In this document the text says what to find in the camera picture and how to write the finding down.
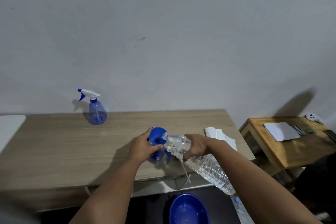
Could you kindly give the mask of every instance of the wooden table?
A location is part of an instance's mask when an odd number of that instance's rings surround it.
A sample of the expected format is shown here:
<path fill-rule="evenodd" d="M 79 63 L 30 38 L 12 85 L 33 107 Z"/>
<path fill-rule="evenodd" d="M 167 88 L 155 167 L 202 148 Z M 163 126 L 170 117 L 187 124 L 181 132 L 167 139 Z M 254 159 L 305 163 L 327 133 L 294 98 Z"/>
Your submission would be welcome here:
<path fill-rule="evenodd" d="M 78 205 L 86 197 L 84 187 L 101 184 L 114 172 L 125 161 L 132 138 L 149 126 L 177 134 L 221 128 L 236 140 L 241 154 L 254 159 L 225 110 L 109 113 L 100 126 L 90 125 L 82 114 L 31 115 L 0 154 L 0 190 L 36 202 L 35 210 Z M 183 174 L 178 161 L 146 161 L 135 179 Z"/>
<path fill-rule="evenodd" d="M 289 125 L 297 125 L 307 135 L 297 139 L 276 142 L 266 131 L 264 123 L 287 122 Z M 307 129 L 314 129 L 314 134 L 308 134 Z M 246 139 L 250 134 L 255 138 L 271 162 L 265 167 L 265 171 L 273 175 L 282 169 L 291 167 L 304 167 L 318 159 L 336 151 L 335 142 L 323 131 L 327 126 L 315 121 L 309 121 L 305 117 L 284 118 L 250 118 L 239 129 Z"/>

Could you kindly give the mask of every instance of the trigger sprayer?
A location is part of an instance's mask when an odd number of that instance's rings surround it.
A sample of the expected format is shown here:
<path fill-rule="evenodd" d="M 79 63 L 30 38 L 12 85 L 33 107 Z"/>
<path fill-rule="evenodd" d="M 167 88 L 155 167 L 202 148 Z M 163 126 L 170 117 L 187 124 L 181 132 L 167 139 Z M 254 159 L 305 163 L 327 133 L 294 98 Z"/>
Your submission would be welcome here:
<path fill-rule="evenodd" d="M 83 100 L 85 97 L 90 97 L 90 103 L 89 103 L 90 124 L 93 125 L 103 124 L 107 119 L 107 112 L 105 111 L 103 105 L 97 99 L 97 97 L 100 97 L 100 94 L 85 89 L 78 89 L 78 91 L 81 93 L 81 98 L 79 99 L 79 101 Z"/>

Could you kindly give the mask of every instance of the dark floor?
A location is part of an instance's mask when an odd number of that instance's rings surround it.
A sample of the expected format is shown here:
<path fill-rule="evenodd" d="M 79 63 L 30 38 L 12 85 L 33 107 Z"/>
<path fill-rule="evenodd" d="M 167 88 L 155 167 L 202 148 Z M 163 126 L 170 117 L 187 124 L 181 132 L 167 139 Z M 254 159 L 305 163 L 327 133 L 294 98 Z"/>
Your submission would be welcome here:
<path fill-rule="evenodd" d="M 145 197 L 131 198 L 126 224 L 166 224 L 169 223 L 169 208 L 174 197 L 182 193 L 197 196 L 206 207 L 211 224 L 240 224 L 230 196 L 216 187 L 205 187 L 184 191 L 169 192 Z M 41 223 L 67 224 L 77 213 L 79 207 L 44 212 Z"/>

